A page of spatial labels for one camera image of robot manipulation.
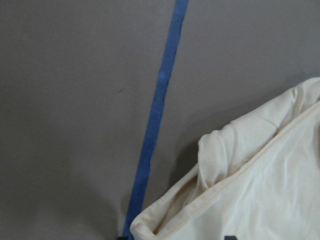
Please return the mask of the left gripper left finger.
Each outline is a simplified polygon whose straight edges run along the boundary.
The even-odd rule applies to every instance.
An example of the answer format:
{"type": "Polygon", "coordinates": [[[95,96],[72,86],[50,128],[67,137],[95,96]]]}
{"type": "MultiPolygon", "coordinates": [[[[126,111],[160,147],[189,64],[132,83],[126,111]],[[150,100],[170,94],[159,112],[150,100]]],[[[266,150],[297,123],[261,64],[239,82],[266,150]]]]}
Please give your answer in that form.
{"type": "Polygon", "coordinates": [[[128,236],[119,236],[116,240],[130,240],[128,236]]]}

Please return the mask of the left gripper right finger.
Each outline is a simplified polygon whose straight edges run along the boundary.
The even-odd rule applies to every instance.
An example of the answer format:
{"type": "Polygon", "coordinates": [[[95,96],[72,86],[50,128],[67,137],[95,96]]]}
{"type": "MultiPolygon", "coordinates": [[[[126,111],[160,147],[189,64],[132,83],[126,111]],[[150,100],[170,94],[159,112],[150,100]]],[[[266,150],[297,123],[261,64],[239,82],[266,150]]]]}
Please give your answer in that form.
{"type": "Polygon", "coordinates": [[[237,237],[234,235],[226,235],[224,237],[224,240],[237,240],[237,237]]]}

